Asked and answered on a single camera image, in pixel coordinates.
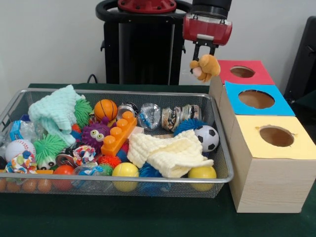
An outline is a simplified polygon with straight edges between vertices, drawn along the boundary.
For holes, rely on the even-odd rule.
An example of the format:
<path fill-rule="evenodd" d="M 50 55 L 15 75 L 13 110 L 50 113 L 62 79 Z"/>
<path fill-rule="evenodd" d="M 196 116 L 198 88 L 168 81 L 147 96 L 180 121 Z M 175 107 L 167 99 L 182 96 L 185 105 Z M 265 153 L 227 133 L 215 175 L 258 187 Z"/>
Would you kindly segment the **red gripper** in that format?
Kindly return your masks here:
<path fill-rule="evenodd" d="M 225 19 L 216 19 L 208 16 L 187 14 L 183 20 L 183 38 L 194 41 L 195 49 L 193 60 L 199 60 L 200 43 L 204 40 L 213 43 L 210 46 L 210 55 L 215 54 L 218 45 L 226 45 L 233 29 L 233 24 Z"/>

